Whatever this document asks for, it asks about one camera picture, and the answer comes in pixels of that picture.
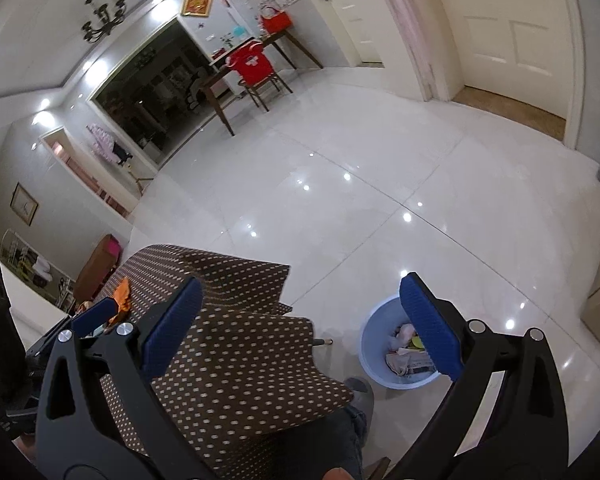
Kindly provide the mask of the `blue plastic trash bin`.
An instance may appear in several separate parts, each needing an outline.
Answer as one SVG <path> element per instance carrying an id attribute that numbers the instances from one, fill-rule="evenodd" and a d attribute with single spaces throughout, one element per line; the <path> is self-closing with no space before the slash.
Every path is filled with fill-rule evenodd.
<path id="1" fill-rule="evenodd" d="M 417 389 L 440 376 L 398 296 L 378 304 L 366 318 L 358 359 L 376 384 L 391 390 Z"/>

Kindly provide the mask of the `orange snack bag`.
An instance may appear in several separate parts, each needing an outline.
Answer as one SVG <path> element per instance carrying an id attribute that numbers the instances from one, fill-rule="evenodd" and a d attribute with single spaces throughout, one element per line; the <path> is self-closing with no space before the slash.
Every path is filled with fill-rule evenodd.
<path id="1" fill-rule="evenodd" d="M 122 281 L 112 293 L 111 298 L 117 305 L 117 312 L 110 318 L 108 324 L 109 326 L 114 326 L 123 322 L 132 309 L 131 281 L 127 276 L 122 278 Z"/>

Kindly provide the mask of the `brown dotted tablecloth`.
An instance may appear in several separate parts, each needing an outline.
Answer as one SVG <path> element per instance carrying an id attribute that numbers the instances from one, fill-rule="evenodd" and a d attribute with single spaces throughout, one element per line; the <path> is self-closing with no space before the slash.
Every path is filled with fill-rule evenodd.
<path id="1" fill-rule="evenodd" d="M 312 323 L 280 300 L 289 266 L 174 245 L 151 245 L 117 268 L 98 296 L 130 282 L 138 322 L 186 278 L 202 307 L 166 374 L 151 383 L 172 422 L 222 479 L 261 479 L 268 440 L 343 408 L 352 392 L 314 364 Z"/>

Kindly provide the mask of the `black chandelier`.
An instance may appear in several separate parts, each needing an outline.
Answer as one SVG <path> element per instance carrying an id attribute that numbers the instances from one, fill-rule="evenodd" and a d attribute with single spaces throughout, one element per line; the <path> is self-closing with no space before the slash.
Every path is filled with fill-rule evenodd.
<path id="1" fill-rule="evenodd" d="M 84 32 L 83 40 L 88 44 L 96 44 L 102 38 L 110 36 L 112 31 L 125 20 L 125 0 L 117 0 L 112 11 L 109 11 L 107 3 L 96 6 L 94 0 L 85 0 L 85 5 L 92 9 L 96 21 L 96 23 L 87 21 L 81 27 Z"/>

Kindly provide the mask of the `wooden dining table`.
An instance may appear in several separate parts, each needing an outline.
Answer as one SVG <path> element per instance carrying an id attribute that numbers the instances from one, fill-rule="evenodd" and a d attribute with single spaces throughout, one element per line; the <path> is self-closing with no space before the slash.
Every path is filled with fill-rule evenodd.
<path id="1" fill-rule="evenodd" d="M 277 44 L 277 41 L 283 38 L 287 39 L 295 46 L 317 68 L 320 70 L 324 68 L 324 65 L 317 57 L 314 56 L 313 53 L 302 44 L 296 36 L 294 36 L 290 31 L 290 28 L 287 27 L 280 32 L 274 32 L 273 35 L 266 36 L 263 41 L 251 39 L 245 42 L 239 48 L 230 52 L 224 58 L 224 65 L 202 83 L 201 90 L 204 92 L 208 102 L 214 109 L 215 115 L 220 118 L 220 121 L 225 128 L 227 128 L 227 131 L 231 136 L 234 136 L 235 133 L 224 113 L 219 99 L 213 93 L 212 87 L 229 73 L 238 73 L 244 91 L 248 96 L 251 96 L 256 107 L 262 107 L 267 112 L 268 106 L 263 101 L 262 96 L 260 96 L 260 89 L 263 86 L 270 82 L 275 89 L 284 87 L 289 93 L 292 92 L 288 84 L 286 84 L 282 77 L 274 70 L 272 62 L 264 53 L 266 47 L 274 47 L 284 60 L 295 70 L 297 66 L 294 65 L 294 62 L 291 61 L 290 57 L 286 55 L 283 49 Z"/>

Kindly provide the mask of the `red covered chair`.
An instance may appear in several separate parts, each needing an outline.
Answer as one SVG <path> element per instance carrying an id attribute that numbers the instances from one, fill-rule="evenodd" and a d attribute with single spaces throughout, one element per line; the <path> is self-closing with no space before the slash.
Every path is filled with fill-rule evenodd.
<path id="1" fill-rule="evenodd" d="M 239 83 L 250 95 L 256 107 L 262 107 L 268 112 L 268 106 L 260 95 L 260 89 L 266 84 L 272 84 L 276 91 L 285 88 L 289 93 L 291 88 L 279 77 L 268 57 L 264 54 L 264 45 L 259 40 L 251 39 L 232 52 L 226 59 L 226 66 L 238 73 Z"/>

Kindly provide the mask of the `white panel door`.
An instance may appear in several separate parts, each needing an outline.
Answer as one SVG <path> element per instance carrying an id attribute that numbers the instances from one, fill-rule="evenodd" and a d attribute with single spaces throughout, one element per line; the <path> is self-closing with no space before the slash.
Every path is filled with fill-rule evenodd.
<path id="1" fill-rule="evenodd" d="M 568 116 L 573 88 L 566 0 L 441 0 L 466 86 Z"/>

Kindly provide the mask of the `red gold diamond decoration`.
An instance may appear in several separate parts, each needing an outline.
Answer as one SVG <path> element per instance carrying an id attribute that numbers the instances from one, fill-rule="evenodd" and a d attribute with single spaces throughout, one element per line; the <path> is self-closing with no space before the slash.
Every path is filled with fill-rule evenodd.
<path id="1" fill-rule="evenodd" d="M 213 0 L 183 0 L 181 14 L 190 18 L 208 18 Z"/>

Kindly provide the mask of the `red basket on table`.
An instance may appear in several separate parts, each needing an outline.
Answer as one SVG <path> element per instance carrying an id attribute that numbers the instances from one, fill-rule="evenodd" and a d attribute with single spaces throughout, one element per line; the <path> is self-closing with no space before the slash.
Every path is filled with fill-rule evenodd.
<path id="1" fill-rule="evenodd" d="M 277 9 L 275 6 L 265 6 L 263 8 L 260 14 L 260 23 L 269 35 L 277 34 L 292 26 L 288 13 Z"/>

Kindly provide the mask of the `framed wall picture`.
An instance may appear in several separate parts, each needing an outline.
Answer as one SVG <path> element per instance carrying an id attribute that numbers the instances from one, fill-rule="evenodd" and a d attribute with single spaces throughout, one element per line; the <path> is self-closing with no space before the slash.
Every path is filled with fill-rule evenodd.
<path id="1" fill-rule="evenodd" d="M 20 183 L 17 183 L 9 207 L 20 220 L 30 226 L 38 211 L 38 201 Z"/>

